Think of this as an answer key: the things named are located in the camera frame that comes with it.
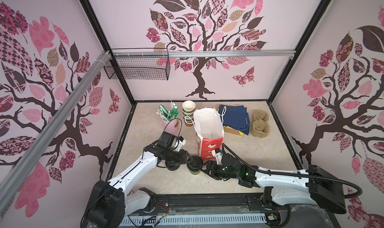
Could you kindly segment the black plastic cup lid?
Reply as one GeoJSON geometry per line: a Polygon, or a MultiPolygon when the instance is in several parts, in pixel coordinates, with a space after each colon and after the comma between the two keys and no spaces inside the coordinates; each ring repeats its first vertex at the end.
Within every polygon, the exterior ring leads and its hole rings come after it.
{"type": "Polygon", "coordinates": [[[187,168],[190,172],[199,172],[203,166],[203,160],[199,156],[192,156],[192,159],[187,164],[187,168]]]}

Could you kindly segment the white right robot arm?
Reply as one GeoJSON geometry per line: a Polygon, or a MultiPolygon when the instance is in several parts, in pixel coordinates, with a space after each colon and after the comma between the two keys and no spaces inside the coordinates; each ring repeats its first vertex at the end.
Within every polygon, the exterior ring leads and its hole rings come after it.
{"type": "Polygon", "coordinates": [[[298,171],[270,170],[251,166],[233,152],[219,154],[216,160],[199,160],[196,167],[217,181],[237,179],[242,187],[263,188],[262,203],[269,209],[305,204],[345,214],[345,200],[363,193],[359,186],[340,180],[318,166],[310,165],[298,171]]]}

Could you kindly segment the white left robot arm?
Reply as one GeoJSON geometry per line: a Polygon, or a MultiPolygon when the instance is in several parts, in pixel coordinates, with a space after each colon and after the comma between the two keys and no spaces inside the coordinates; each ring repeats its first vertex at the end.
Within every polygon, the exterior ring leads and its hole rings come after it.
{"type": "Polygon", "coordinates": [[[156,194],[146,188],[134,192],[133,188],[161,161],[170,171],[177,170],[181,165],[188,165],[191,170],[201,166],[202,159],[184,150],[182,147],[185,144],[183,137],[163,132],[122,173],[108,181],[98,181],[92,189],[80,226],[86,228],[88,224],[93,224],[97,228],[116,228],[125,217],[135,212],[153,212],[156,194]]]}

